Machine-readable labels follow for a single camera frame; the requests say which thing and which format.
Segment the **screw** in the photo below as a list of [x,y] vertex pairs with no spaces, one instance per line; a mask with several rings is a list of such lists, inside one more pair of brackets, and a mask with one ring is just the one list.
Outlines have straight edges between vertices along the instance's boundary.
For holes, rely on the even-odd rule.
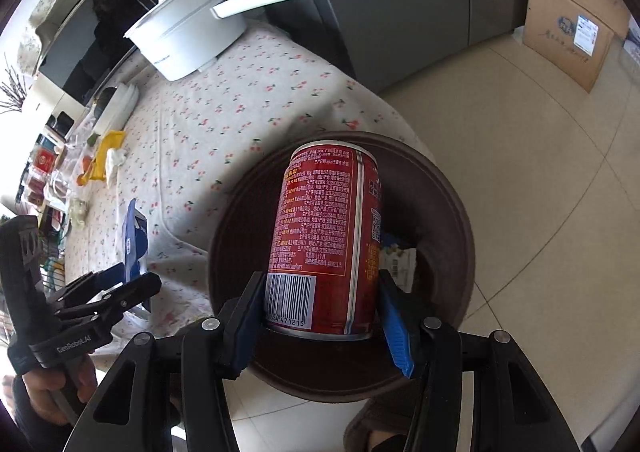
[[202,329],[204,331],[213,331],[214,329],[218,329],[220,327],[220,320],[217,318],[207,318],[202,321]]
[[442,326],[442,322],[438,317],[427,317],[422,321],[422,325],[427,329],[439,329]]
[[136,346],[143,346],[149,342],[149,340],[151,340],[151,335],[149,333],[138,333],[133,337],[133,343]]
[[502,329],[498,329],[498,331],[494,332],[494,338],[496,341],[500,342],[500,344],[506,344],[509,340],[511,340],[511,335]]

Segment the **black device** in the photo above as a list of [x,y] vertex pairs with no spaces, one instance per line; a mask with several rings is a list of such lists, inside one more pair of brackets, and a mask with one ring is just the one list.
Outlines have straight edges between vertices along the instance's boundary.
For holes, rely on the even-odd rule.
[[58,368],[65,387],[52,393],[71,423],[84,409],[78,400],[77,369],[85,353],[111,342],[111,328],[124,312],[160,291],[155,273],[89,302],[121,282],[124,265],[88,273],[47,299],[40,275],[38,220],[17,216],[0,227],[0,285],[14,326],[7,354],[17,374],[34,368]]
[[[251,359],[264,324],[266,274],[239,299],[177,335],[139,333],[124,348],[76,424],[65,452],[170,452],[177,423],[169,375],[180,373],[190,452],[238,452],[222,380]],[[474,372],[472,452],[577,452],[571,431],[522,350],[505,331],[459,333],[380,272],[378,313],[396,365],[418,378],[419,395],[404,450],[453,452],[462,372]]]

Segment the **barcode number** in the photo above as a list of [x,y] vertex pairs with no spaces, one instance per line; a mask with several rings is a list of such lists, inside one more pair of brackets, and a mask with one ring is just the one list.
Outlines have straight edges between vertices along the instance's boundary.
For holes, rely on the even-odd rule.
[[316,292],[315,275],[268,273],[264,310],[268,321],[311,329]]

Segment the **tablecloth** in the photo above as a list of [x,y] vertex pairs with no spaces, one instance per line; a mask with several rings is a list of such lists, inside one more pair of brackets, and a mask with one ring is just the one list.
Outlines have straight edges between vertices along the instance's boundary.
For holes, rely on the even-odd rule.
[[352,129],[431,158],[391,106],[264,23],[251,23],[203,73],[169,82],[138,56],[113,80],[140,89],[125,127],[128,156],[113,188],[94,183],[85,226],[66,237],[66,279],[122,260],[122,222],[136,198],[148,219],[149,269],[162,289],[148,320],[125,314],[104,355],[139,331],[167,336],[211,314],[207,249],[230,191],[263,155],[313,133]]

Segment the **floral cloth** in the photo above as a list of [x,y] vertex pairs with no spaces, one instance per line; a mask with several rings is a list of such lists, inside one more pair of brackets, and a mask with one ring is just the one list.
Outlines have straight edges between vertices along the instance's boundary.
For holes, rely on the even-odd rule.
[[96,182],[86,225],[67,236],[66,276],[122,259],[122,222],[136,198],[162,290],[148,321],[127,313],[114,343],[98,353],[117,352],[143,329],[166,336],[210,315],[207,249],[230,191],[263,155],[313,133],[352,129],[401,140],[431,158],[391,106],[263,23],[252,23],[203,73],[169,82],[134,57],[116,79],[136,71],[130,84],[140,99],[125,128],[127,161],[114,189]]

